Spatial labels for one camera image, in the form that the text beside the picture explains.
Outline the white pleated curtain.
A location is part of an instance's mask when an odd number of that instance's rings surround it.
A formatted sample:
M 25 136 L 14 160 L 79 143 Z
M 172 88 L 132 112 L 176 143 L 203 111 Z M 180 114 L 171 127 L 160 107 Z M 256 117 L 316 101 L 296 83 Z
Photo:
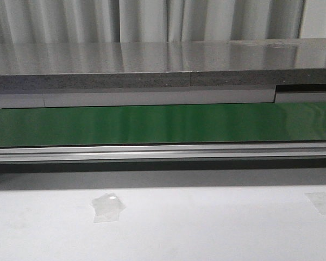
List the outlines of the white pleated curtain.
M 0 1 L 0 44 L 326 38 L 326 1 Z

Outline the grey panel under countertop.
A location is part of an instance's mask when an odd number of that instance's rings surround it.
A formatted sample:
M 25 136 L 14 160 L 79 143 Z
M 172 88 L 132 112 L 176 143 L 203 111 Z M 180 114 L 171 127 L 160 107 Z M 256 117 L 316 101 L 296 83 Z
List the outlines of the grey panel under countertop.
M 326 102 L 326 84 L 0 91 L 0 109 Z

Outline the clear tape patch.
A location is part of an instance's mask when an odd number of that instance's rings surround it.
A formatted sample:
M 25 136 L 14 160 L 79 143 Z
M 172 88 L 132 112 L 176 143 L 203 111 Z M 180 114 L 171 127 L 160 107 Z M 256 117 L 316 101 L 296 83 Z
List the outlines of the clear tape patch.
M 311 201 L 314 207 L 321 215 L 326 215 L 326 193 L 325 192 L 311 192 L 306 193 L 305 196 Z
M 120 219 L 120 213 L 126 208 L 120 198 L 114 194 L 104 194 L 91 202 L 95 211 L 94 223 L 115 222 Z

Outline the clear tape patch left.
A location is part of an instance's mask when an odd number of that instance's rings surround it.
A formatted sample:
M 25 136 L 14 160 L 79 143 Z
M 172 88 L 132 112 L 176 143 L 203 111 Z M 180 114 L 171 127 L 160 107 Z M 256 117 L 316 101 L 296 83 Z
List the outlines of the clear tape patch left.
M 91 202 L 95 211 L 94 223 L 115 222 L 120 219 L 120 213 L 126 208 L 120 198 L 114 194 L 104 194 Z

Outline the grey stone countertop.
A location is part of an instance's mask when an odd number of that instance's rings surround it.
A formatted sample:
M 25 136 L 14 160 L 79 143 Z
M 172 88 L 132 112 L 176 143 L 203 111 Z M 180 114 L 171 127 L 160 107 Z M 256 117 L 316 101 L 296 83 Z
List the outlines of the grey stone countertop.
M 0 92 L 326 84 L 326 39 L 0 44 Z

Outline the aluminium conveyor side rail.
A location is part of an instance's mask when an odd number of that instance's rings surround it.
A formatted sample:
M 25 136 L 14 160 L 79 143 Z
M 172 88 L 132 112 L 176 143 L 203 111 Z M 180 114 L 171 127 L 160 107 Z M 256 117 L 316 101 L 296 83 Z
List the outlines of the aluminium conveyor side rail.
M 0 148 L 0 163 L 326 156 L 326 141 Z

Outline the clear tape patch right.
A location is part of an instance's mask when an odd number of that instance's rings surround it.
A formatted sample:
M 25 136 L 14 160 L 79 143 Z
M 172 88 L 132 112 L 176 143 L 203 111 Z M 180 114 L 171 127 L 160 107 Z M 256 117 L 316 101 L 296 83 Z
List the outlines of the clear tape patch right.
M 326 215 L 326 193 L 325 192 L 311 192 L 306 193 L 305 196 L 311 201 L 314 207 L 321 215 Z

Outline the green conveyor belt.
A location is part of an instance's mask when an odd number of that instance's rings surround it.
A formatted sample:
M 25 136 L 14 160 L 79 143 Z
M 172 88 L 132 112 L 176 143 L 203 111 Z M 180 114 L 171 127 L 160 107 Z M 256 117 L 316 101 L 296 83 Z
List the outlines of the green conveyor belt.
M 0 109 L 0 147 L 326 140 L 326 102 Z

